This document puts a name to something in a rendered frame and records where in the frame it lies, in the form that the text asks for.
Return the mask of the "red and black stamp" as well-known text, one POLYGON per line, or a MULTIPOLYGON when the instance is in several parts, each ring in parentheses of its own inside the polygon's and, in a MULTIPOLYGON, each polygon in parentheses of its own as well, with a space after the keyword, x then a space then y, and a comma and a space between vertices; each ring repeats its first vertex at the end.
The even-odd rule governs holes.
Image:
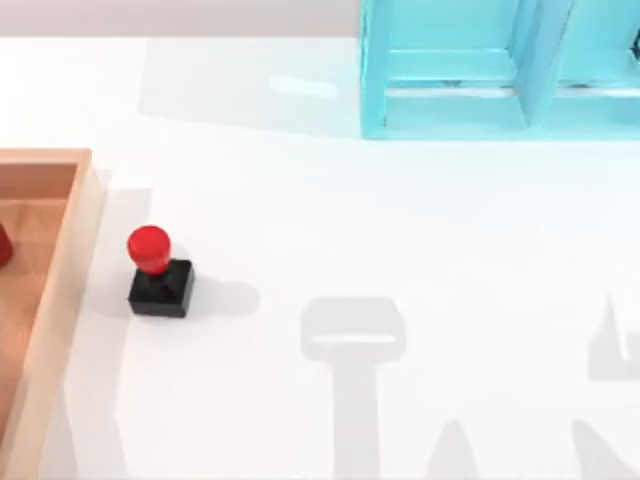
POLYGON ((135 229, 127 239, 127 252, 136 270, 128 294, 135 315, 185 318, 195 279, 191 260, 172 257, 167 232, 155 225, 135 229))

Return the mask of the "light blue rack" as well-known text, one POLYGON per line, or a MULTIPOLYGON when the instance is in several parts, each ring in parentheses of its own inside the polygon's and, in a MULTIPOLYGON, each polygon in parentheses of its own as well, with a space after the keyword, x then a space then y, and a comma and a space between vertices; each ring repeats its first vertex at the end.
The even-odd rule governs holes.
POLYGON ((640 140, 640 0, 360 0, 371 139, 640 140))

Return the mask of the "shallow salmon-coloured box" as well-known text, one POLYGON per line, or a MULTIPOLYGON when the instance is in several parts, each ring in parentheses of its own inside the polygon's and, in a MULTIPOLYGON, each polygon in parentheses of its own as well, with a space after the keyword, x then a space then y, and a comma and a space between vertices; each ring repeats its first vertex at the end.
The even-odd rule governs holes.
POLYGON ((0 480, 37 480, 99 230, 92 153, 0 148, 0 480))

